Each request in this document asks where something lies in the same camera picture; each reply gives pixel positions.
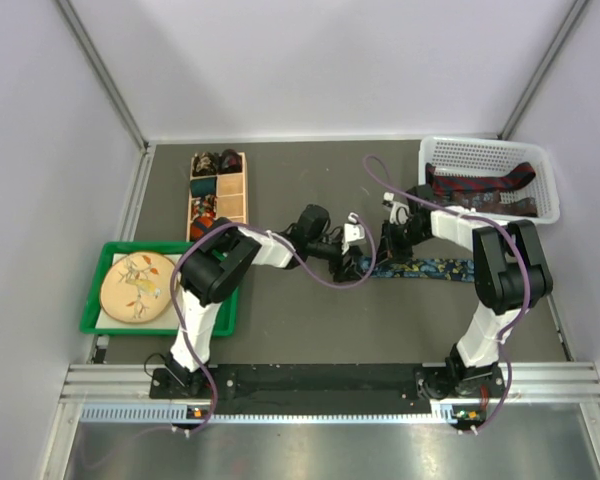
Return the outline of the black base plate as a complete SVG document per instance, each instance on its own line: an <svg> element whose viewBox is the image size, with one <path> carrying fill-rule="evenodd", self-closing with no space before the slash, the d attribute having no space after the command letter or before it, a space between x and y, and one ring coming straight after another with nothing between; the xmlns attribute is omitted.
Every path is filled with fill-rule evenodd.
<svg viewBox="0 0 600 480"><path fill-rule="evenodd" d="M442 400L499 394L500 367L465 370L424 364L219 364L186 372L168 361L151 374L153 399L228 401L273 392L396 392L406 398Z"/></svg>

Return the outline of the dark green rolled tie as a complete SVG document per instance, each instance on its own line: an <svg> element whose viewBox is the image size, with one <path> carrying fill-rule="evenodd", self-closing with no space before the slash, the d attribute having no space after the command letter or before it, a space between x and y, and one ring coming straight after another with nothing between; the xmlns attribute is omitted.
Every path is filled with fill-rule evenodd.
<svg viewBox="0 0 600 480"><path fill-rule="evenodd" d="M215 195L217 190L216 177L200 177L190 180L190 193L192 198Z"/></svg>

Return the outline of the beige patterned rolled tie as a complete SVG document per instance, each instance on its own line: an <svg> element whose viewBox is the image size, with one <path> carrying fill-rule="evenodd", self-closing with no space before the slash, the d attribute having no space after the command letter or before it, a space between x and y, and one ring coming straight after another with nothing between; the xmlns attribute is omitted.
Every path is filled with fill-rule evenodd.
<svg viewBox="0 0 600 480"><path fill-rule="evenodd" d="M191 176L215 176L218 173L219 157L214 152L195 153L191 160Z"/></svg>

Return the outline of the white plastic basket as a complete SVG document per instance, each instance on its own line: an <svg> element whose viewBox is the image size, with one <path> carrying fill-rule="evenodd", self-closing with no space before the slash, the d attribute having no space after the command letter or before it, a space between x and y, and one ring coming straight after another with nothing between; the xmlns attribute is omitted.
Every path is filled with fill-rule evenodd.
<svg viewBox="0 0 600 480"><path fill-rule="evenodd" d="M560 201L548 153L539 146L501 140L469 137L428 136L420 143L418 179L425 180L425 164L431 163L441 175L487 177L504 176L523 162L529 162L535 179L525 188L500 192L504 203L526 197L536 201L538 224L553 224L560 218Z"/></svg>

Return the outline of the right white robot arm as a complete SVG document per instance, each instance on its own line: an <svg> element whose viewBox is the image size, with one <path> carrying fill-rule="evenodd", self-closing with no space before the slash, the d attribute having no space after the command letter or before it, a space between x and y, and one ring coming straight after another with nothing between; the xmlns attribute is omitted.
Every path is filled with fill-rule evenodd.
<svg viewBox="0 0 600 480"><path fill-rule="evenodd" d="M383 195L389 212L383 225L383 255L395 259L414 246L437 238L473 254L478 306L466 333L445 358L442 373L419 380L424 395L444 399L467 396L488 385L499 373L503 347L527 311L549 294L553 279L543 248L530 220L497 221L461 205L433 201L432 189L421 185L404 194Z"/></svg>

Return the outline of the brown patterned tie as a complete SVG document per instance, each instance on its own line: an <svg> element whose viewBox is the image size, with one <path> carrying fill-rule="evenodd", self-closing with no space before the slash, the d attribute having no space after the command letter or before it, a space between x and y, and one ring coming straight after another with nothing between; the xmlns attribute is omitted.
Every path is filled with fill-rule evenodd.
<svg viewBox="0 0 600 480"><path fill-rule="evenodd" d="M453 192L450 200L467 209L475 209L477 212L522 216L537 218L538 209L536 201L532 197L526 197L511 203L501 200L499 191L492 192Z"/></svg>

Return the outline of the blue floral tie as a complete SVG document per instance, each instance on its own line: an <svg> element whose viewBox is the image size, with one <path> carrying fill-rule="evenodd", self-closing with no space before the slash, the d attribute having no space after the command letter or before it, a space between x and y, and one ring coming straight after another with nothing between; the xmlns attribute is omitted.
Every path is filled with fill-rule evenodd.
<svg viewBox="0 0 600 480"><path fill-rule="evenodd" d="M353 267L359 277L368 271L371 278L432 279L473 283L474 262L469 259L408 258L403 261L377 261L371 268L371 257L361 257Z"/></svg>

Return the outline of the multicolour patterned rolled tie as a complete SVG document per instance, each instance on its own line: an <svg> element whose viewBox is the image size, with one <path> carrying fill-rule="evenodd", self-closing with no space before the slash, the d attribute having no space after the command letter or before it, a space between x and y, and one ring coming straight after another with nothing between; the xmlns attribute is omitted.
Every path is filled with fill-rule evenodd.
<svg viewBox="0 0 600 480"><path fill-rule="evenodd" d="M216 217L217 198L213 194L204 197L194 197L191 200L191 217Z"/></svg>

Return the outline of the red striped tie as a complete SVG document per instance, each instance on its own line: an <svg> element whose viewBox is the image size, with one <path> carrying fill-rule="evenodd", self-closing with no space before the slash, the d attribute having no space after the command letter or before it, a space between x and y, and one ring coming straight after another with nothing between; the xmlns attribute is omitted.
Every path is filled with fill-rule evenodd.
<svg viewBox="0 0 600 480"><path fill-rule="evenodd" d="M450 197L453 193L511 192L525 188L536 177L529 162L517 165L504 176L466 177L441 175L431 163L425 164L425 180L438 196Z"/></svg>

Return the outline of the wooden compartment box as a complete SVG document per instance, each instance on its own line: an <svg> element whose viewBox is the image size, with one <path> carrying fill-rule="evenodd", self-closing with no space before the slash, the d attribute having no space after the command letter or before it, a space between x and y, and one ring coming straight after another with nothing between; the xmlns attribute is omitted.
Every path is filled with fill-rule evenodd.
<svg viewBox="0 0 600 480"><path fill-rule="evenodd" d="M220 154L223 152L214 152L214 151L203 151L203 152L214 152L220 158ZM226 217L231 221L247 223L248 222L248 168L247 168L247 159L244 152L237 151L243 160L243 171L241 173L232 173L232 174L219 174L217 173L215 176L206 176L206 177L216 177L217 178L217 190L216 190L216 198L217 198L217 209L216 209L216 217ZM191 161L189 167L189 180L188 180L188 200L187 200L187 217L186 217L186 240L189 240L189 226L194 218L191 217L191 197L190 193L190 180L193 178L200 177L192 177L191 176Z"/></svg>

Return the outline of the orange blue rolled tie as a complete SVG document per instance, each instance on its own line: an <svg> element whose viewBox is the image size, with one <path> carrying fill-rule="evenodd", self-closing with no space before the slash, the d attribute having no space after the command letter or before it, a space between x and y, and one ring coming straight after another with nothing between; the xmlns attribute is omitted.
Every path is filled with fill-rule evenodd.
<svg viewBox="0 0 600 480"><path fill-rule="evenodd" d="M215 219L208 216L195 217L189 226L189 240L196 242L204 237L213 227Z"/></svg>

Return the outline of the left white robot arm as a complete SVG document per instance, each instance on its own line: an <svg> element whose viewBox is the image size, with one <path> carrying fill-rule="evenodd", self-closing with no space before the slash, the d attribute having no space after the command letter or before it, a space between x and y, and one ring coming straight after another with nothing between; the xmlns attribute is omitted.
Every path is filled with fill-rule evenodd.
<svg viewBox="0 0 600 480"><path fill-rule="evenodd" d="M195 225L201 235L180 257L169 282L171 291L181 290L182 299L172 301L179 326L164 361L166 378L156 382L185 397L200 394L205 385L215 386L207 364L216 317L251 267L306 268L306 260L313 257L328 262L337 274L355 263L357 245L372 239L357 214L330 230L328 211L312 204L282 231L224 217Z"/></svg>

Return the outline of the round wooden embroidered plate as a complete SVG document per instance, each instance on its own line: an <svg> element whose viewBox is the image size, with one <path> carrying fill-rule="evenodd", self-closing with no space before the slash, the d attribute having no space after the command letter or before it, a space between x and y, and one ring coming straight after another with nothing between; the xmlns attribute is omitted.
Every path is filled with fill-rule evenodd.
<svg viewBox="0 0 600 480"><path fill-rule="evenodd" d="M154 323L172 305L169 281L174 260L152 251L115 254L102 280L99 302L118 326Z"/></svg>

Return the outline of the green plastic tray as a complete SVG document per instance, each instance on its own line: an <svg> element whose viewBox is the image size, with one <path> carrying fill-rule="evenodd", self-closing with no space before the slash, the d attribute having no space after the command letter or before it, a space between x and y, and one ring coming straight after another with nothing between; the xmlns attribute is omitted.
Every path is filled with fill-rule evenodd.
<svg viewBox="0 0 600 480"><path fill-rule="evenodd" d="M112 241L101 249L97 261L86 304L80 320L80 331L98 335L143 335L169 336L176 333L179 325L172 305L155 320L142 324L125 324L108 316L100 305L100 290L111 266L124 256L141 251L165 255L176 263L178 258L191 246L190 242L146 242Z"/></svg>

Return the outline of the dark red rolled tie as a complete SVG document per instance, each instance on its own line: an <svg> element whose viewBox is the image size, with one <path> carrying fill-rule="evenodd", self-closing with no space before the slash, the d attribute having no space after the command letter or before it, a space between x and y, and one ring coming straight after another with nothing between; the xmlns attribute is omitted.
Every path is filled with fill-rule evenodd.
<svg viewBox="0 0 600 480"><path fill-rule="evenodd" d="M242 156L233 149L226 149L220 154L218 173L232 174L243 171Z"/></svg>

